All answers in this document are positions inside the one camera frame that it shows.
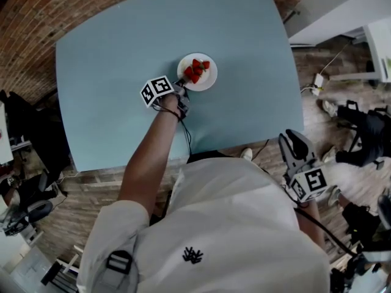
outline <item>hand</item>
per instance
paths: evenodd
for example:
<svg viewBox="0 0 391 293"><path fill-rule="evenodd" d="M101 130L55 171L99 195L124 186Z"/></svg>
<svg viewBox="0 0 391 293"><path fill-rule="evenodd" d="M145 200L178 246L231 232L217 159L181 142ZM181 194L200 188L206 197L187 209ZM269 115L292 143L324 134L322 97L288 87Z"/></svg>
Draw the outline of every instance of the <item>hand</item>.
<svg viewBox="0 0 391 293"><path fill-rule="evenodd" d="M176 113L181 117L181 111L178 109L178 98L176 95L169 94L166 95L161 101L162 107Z"/></svg>

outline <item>plate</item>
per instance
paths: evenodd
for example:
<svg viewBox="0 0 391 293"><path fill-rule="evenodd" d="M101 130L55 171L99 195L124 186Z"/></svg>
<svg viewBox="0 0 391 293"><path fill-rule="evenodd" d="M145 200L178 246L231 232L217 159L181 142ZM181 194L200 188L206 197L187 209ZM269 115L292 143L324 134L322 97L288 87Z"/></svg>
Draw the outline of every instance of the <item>plate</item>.
<svg viewBox="0 0 391 293"><path fill-rule="evenodd" d="M196 59L200 62L209 61L210 66L209 69L204 71L200 76L200 80L197 81L196 84L193 84L192 81L188 82L185 87L192 91L204 91L213 86L217 79L217 65L214 60L207 56L204 53L192 53L185 56L180 60L177 68L178 78L183 77L183 72L187 69L188 66L191 66L193 63L193 59Z"/></svg>

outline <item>strawberry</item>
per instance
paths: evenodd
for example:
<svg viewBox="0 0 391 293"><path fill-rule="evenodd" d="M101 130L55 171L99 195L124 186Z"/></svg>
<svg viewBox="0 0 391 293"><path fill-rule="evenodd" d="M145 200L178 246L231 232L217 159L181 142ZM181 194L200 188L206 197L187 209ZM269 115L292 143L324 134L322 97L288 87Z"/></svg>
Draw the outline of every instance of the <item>strawberry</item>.
<svg viewBox="0 0 391 293"><path fill-rule="evenodd" d="M199 67L194 68L194 74L202 75L202 72L203 72L202 68Z"/></svg>
<svg viewBox="0 0 391 293"><path fill-rule="evenodd" d="M185 74L188 78L191 78L191 76L193 75L193 71L191 70L191 67L187 67L187 69L185 69L183 74Z"/></svg>
<svg viewBox="0 0 391 293"><path fill-rule="evenodd" d="M193 82L193 84L196 84L199 79L200 79L199 75L193 74L191 76L191 81Z"/></svg>
<svg viewBox="0 0 391 293"><path fill-rule="evenodd" d="M201 63L197 61L196 59L193 59L193 68L200 67Z"/></svg>
<svg viewBox="0 0 391 293"><path fill-rule="evenodd" d="M204 69L207 70L209 68L209 66L210 66L210 62L209 61L203 61L202 65L203 65Z"/></svg>

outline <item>brick wall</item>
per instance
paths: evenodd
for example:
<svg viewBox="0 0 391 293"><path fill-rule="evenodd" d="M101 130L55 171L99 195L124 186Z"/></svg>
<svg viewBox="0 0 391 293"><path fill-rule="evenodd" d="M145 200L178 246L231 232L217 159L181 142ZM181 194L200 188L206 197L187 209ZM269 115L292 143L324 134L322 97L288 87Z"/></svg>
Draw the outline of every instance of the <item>brick wall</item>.
<svg viewBox="0 0 391 293"><path fill-rule="evenodd" d="M123 0L8 0L0 11L0 89L31 103L56 86L55 42ZM275 0L281 16L300 0Z"/></svg>

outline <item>forearm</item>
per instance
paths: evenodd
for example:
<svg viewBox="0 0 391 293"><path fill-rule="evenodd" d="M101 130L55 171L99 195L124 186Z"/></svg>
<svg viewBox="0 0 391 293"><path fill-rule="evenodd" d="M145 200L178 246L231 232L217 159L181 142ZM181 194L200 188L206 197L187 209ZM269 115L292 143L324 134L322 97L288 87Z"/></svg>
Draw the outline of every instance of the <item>forearm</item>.
<svg viewBox="0 0 391 293"><path fill-rule="evenodd" d="M152 214L177 124L174 114L157 114L126 166L118 200L136 201Z"/></svg>
<svg viewBox="0 0 391 293"><path fill-rule="evenodd" d="M320 222L318 205L315 200L309 201L306 208L300 209ZM308 235L314 243L318 244L324 250L326 248L326 244L324 243L323 230L298 213L296 213L296 217L298 218L300 230Z"/></svg>

